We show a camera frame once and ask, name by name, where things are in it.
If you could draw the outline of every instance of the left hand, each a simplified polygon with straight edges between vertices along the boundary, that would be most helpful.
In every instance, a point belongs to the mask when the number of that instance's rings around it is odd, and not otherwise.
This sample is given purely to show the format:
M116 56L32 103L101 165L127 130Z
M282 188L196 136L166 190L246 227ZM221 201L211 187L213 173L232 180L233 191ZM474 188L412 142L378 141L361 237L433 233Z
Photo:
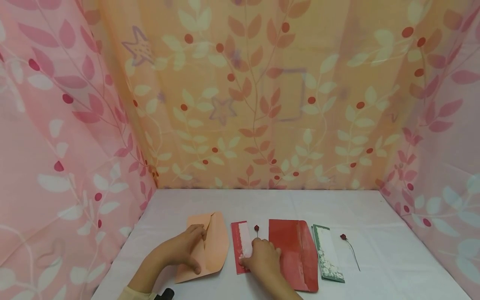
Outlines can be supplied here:
M205 239L206 230L201 224L191 225L186 231L171 238L153 251L155 256L166 265L186 264L196 274L202 271L198 262L191 256L194 246L200 239Z

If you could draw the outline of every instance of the white table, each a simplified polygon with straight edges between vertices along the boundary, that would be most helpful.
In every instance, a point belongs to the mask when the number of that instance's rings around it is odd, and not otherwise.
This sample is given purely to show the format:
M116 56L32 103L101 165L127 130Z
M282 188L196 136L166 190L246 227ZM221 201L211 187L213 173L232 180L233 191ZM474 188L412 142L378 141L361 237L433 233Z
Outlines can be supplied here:
M158 190L92 299L115 300L144 257L185 230L189 215L213 211L223 213L230 236L230 223L243 220L252 237L258 224L261 238L268 238L271 218L330 227L346 283L321 280L319 274L318 293L301 293L305 300L470 299L379 192L263 190ZM175 300L269 299L251 274L236 274L231 238L221 272L177 285L175 272L165 269L155 291L170 287Z

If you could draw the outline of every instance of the fabric backdrop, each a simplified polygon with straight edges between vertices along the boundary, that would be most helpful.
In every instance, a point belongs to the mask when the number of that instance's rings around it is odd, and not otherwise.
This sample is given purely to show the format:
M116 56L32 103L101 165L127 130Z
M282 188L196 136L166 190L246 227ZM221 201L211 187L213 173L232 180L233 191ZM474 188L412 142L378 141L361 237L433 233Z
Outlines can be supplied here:
M0 299L90 299L155 190L85 18L0 1Z
M479 5L0 1L0 296L88 299L151 178L380 189L478 294Z

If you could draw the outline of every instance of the sleeve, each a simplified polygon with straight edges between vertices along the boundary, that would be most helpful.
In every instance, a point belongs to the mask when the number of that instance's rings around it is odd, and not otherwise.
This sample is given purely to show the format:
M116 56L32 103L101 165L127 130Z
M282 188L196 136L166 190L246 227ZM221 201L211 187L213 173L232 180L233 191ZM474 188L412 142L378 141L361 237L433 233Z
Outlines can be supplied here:
M120 294L118 300L154 300L155 297L155 293L139 293L129 287L125 287Z

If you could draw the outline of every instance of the black object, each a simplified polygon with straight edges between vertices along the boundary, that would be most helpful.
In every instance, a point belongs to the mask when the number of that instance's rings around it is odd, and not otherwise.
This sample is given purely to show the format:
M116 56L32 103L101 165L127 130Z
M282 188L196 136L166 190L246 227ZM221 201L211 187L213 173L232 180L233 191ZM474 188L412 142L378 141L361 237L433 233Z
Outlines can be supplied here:
M171 288L165 289L162 296L157 295L154 300L172 300L175 292Z

